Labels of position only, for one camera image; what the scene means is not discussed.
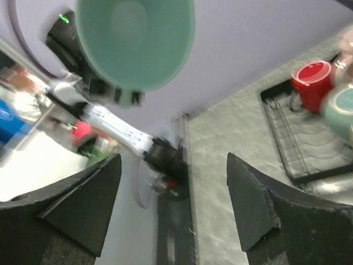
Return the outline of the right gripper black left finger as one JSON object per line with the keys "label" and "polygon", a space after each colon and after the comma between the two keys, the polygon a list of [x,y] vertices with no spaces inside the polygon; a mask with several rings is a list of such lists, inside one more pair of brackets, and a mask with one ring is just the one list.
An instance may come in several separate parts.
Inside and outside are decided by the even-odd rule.
{"label": "right gripper black left finger", "polygon": [[1,203],[1,264],[94,264],[121,178],[107,157],[54,184]]}

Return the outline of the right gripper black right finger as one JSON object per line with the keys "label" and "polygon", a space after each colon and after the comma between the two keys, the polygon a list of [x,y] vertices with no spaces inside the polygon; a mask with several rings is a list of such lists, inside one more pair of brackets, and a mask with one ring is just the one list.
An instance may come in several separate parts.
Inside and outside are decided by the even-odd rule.
{"label": "right gripper black right finger", "polygon": [[236,155],[227,183],[250,264],[351,264],[352,206],[277,181]]}

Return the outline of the dark green ceramic mug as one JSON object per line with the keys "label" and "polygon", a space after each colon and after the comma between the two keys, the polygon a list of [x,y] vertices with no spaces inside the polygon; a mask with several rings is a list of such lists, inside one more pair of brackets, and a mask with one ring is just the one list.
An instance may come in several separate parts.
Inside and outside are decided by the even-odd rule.
{"label": "dark green ceramic mug", "polygon": [[321,114],[327,126],[344,142],[352,141],[352,83],[333,88],[324,98]]}

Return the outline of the red mug black handle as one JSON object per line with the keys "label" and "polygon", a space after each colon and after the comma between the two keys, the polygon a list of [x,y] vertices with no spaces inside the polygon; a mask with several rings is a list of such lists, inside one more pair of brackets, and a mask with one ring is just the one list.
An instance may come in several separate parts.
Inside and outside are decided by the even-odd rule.
{"label": "red mug black handle", "polygon": [[333,88],[332,65],[325,60],[311,60],[296,66],[291,72],[291,84],[303,107],[319,113],[325,96]]}

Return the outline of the pink mug lilac inside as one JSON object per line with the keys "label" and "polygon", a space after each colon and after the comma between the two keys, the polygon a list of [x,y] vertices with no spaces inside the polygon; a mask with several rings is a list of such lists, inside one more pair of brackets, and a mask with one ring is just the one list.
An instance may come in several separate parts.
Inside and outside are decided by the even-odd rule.
{"label": "pink mug lilac inside", "polygon": [[352,82],[352,26],[339,41],[340,53],[333,61],[331,81],[337,86]]}

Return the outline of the small teal cup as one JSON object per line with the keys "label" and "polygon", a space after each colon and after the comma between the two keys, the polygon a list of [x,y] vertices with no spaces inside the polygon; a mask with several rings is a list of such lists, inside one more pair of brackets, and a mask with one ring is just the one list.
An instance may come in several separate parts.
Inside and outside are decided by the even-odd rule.
{"label": "small teal cup", "polygon": [[85,58],[122,107],[168,84],[189,57],[193,1],[76,1],[74,11]]}

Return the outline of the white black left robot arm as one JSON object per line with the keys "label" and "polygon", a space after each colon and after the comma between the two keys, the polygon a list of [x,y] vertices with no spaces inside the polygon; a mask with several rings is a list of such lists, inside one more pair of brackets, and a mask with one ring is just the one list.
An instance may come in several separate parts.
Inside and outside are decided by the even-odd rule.
{"label": "white black left robot arm", "polygon": [[124,122],[103,105],[90,101],[89,91],[112,89],[92,71],[79,49],[74,12],[60,14],[49,29],[45,44],[69,69],[64,78],[49,86],[47,96],[78,120],[102,131],[132,151],[138,161],[143,160],[157,175],[152,188],[181,198],[188,193],[188,170],[183,159],[183,147],[174,147],[168,140],[139,131]]}

